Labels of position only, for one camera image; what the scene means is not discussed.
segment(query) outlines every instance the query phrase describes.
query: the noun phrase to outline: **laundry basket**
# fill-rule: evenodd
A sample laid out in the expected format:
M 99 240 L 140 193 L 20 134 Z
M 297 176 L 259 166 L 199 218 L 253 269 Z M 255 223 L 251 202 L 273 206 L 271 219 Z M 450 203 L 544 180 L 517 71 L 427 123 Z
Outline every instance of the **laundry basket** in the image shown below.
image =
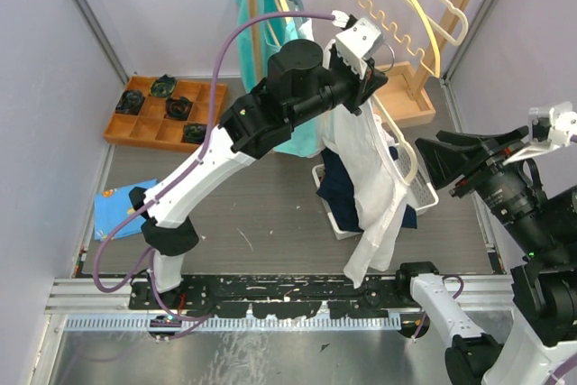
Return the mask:
M 407 155 L 407 152 L 402 147 L 397 145 L 396 147 L 398 151 L 398 160 L 396 160 L 395 163 L 397 164 L 398 171 L 400 171 L 401 175 L 406 176 L 410 171 L 410 159 Z M 313 179 L 315 180 L 316 189 L 320 188 L 321 179 L 324 175 L 325 164 L 319 164 L 313 167 Z M 336 220 L 334 219 L 333 213 L 331 212 L 331 208 L 328 203 L 326 203 L 326 201 L 324 201 L 322 198 L 320 200 L 323 202 L 323 207 L 325 208 L 328 220 L 333 227 L 334 236 L 336 236 L 336 239 L 350 238 L 351 236 L 358 234 L 356 232 L 346 232 L 341 230 L 336 223 Z M 426 177 L 423 174 L 423 169 L 419 166 L 417 175 L 408 188 L 407 204 L 415 209 L 417 215 L 422 215 L 437 203 L 439 203 L 439 196 L 436 194 L 435 189 L 431 183 L 426 180 Z

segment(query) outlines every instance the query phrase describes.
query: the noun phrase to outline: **clothing rack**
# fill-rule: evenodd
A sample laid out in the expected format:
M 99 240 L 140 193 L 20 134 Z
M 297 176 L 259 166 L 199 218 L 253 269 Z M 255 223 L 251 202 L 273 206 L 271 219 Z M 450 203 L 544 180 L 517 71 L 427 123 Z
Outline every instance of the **clothing rack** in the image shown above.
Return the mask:
M 464 10 L 470 0 L 451 0 L 454 7 Z M 258 15 L 257 0 L 247 0 L 249 17 Z M 450 11 L 445 11 L 440 26 L 448 33 L 452 34 L 459 19 Z M 259 26 L 251 28 L 252 35 L 252 56 L 256 71 L 257 81 L 262 78 L 262 59 L 261 59 L 261 39 Z M 435 32 L 439 50 L 442 50 L 447 40 Z M 387 85 L 377 92 L 379 100 L 389 110 L 389 113 L 398 121 L 400 127 L 426 124 L 435 117 L 435 108 L 432 106 L 424 86 L 430 76 L 430 69 L 435 63 L 435 52 L 432 46 L 429 46 L 423 56 L 423 63 L 428 68 L 419 65 L 417 70 L 413 70 L 409 62 L 401 62 L 389 72 L 392 81 L 398 82 L 398 86 Z

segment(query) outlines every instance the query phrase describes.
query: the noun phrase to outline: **wooden tray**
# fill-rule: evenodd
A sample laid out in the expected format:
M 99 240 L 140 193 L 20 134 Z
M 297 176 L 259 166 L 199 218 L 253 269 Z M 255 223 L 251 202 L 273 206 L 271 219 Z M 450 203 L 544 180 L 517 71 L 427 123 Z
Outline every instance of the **wooden tray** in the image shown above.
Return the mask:
M 436 110 L 431 104 L 429 96 L 424 89 L 415 98 L 411 98 L 408 83 L 415 76 L 415 70 L 409 62 L 401 62 L 395 65 L 387 73 L 389 82 L 381 87 L 375 95 L 389 111 L 391 117 L 397 122 L 399 128 L 429 124 L 435 118 Z M 380 115 L 379 109 L 374 113 Z
M 179 80 L 172 97 L 185 96 L 192 101 L 192 109 L 187 121 L 169 119 L 165 111 L 165 98 L 149 95 L 155 77 L 132 76 L 124 90 L 140 90 L 144 95 L 144 104 L 137 115 L 114 113 L 105 129 L 105 139 L 113 144 L 139 146 L 143 148 L 164 149 L 192 153 L 197 144 L 184 143 L 182 130 L 188 123 L 208 123 L 208 96 L 210 83 L 203 81 Z M 228 86 L 216 85 L 217 120 L 225 108 Z

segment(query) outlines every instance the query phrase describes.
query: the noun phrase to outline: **blue folded shirt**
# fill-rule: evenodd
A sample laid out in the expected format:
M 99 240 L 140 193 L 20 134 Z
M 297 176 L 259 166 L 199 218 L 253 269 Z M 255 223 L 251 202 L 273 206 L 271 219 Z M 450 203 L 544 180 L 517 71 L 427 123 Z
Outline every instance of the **blue folded shirt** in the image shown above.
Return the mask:
M 102 194 L 97 194 L 94 199 L 94 238 L 103 241 L 122 221 L 134 212 L 128 193 L 134 187 L 152 188 L 157 180 L 147 180 L 138 184 L 115 189 L 108 189 Z M 123 227 L 114 238 L 123 238 L 141 231 L 144 219 L 139 217 Z

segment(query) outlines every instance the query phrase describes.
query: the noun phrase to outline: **cable connector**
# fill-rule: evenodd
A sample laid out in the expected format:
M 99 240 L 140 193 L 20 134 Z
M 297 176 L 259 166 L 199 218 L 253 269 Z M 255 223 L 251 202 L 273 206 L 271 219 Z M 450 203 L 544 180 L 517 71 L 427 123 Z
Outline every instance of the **cable connector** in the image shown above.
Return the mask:
M 349 22 L 349 14 L 344 13 L 343 11 L 336 11 L 332 12 L 334 20 L 333 25 L 338 27 L 339 29 L 344 29 L 348 22 Z

